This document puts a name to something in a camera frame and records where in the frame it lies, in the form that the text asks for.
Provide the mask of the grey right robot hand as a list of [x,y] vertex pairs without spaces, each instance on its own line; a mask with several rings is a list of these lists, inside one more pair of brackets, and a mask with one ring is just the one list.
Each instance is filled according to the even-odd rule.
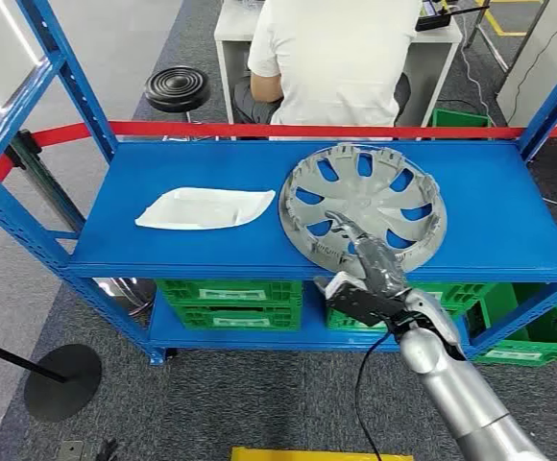
[[407,289],[401,263],[383,240],[364,231],[340,212],[327,211],[325,216],[334,221],[334,231],[345,235],[353,244],[369,291],[395,298]]

